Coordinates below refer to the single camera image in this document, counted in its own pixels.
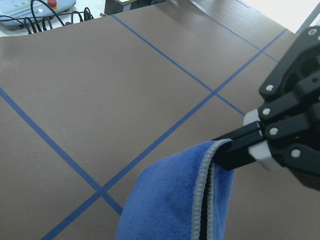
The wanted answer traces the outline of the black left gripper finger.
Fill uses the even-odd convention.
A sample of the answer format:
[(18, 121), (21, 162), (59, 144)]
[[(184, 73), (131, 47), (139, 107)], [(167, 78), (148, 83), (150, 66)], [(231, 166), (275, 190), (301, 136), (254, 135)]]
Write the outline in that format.
[(259, 88), (263, 104), (243, 127), (221, 136), (238, 141), (317, 142), (320, 139), (320, 27), (306, 28)]
[(267, 140), (258, 110), (248, 112), (243, 126), (215, 140), (231, 139), (213, 157), (225, 170), (253, 162), (269, 171), (287, 168), (305, 187), (320, 190), (320, 149), (296, 140), (284, 144)]

